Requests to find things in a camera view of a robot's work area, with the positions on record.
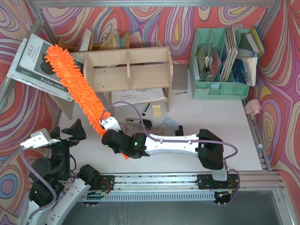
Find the orange chenille duster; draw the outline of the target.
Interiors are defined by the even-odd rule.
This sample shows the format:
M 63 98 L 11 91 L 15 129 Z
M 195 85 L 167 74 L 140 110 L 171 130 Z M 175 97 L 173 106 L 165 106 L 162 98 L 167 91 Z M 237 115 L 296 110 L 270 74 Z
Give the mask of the orange chenille duster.
M 95 91 L 83 77 L 69 51 L 63 50 L 58 45 L 52 45 L 48 48 L 45 58 L 63 86 L 67 87 L 72 99 L 81 107 L 90 125 L 103 136 L 107 130 L 100 125 L 100 121 L 110 117 L 111 114 L 105 110 Z

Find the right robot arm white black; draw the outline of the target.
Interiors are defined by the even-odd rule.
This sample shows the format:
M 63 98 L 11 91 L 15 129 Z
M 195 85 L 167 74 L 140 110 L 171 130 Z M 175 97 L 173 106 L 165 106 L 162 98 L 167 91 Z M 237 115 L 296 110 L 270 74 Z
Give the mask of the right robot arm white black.
M 136 133 L 132 136 L 112 129 L 105 132 L 102 144 L 126 158 L 139 159 L 158 154 L 182 154 L 197 157 L 202 166 L 211 170 L 215 181 L 227 181 L 224 142 L 207 129 L 187 136 L 158 136 Z

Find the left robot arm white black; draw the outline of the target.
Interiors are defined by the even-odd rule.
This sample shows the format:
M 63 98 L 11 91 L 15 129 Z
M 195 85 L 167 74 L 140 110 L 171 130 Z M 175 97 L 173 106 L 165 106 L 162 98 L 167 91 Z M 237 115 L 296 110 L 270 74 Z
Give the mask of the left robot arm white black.
M 27 212 L 21 222 L 23 225 L 61 225 L 83 193 L 97 186 L 99 171 L 91 165 L 84 165 L 71 188 L 58 200 L 65 188 L 62 182 L 72 176 L 69 149 L 84 139 L 86 133 L 81 120 L 77 119 L 70 128 L 56 127 L 52 132 L 43 128 L 21 143 L 20 155 L 33 180 Z M 51 156 L 39 158 L 30 165 L 23 151 L 39 147 L 49 148 Z

